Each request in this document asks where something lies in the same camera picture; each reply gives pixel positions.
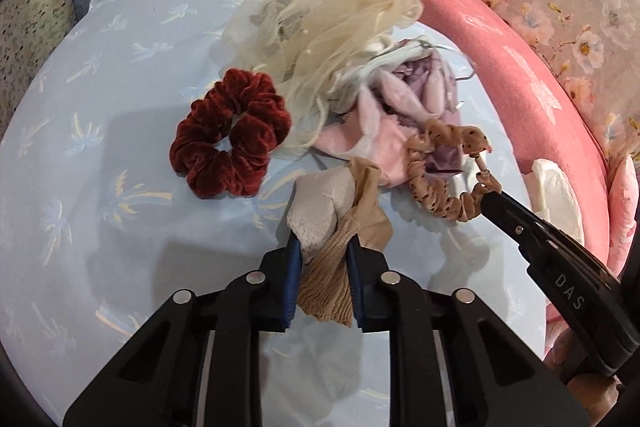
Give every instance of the speckled floor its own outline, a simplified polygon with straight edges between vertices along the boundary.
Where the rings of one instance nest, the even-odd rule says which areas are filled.
[[[0,137],[73,20],[71,0],[0,1]]]

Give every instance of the tulle fabric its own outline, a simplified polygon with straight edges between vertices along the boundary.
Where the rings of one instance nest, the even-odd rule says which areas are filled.
[[[335,71],[384,53],[391,29],[421,13],[420,0],[245,0],[222,38],[236,52],[229,66],[273,79],[292,120],[278,153],[296,154],[326,123]]]

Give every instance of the scrunchie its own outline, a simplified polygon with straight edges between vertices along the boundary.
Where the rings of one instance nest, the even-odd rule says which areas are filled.
[[[242,113],[232,127],[234,115]],[[189,116],[178,124],[169,160],[174,171],[186,174],[199,198],[212,198],[224,190],[253,196],[267,172],[269,153],[290,128],[284,100],[269,75],[228,70],[204,99],[191,104]],[[215,149],[227,135],[230,154]]]

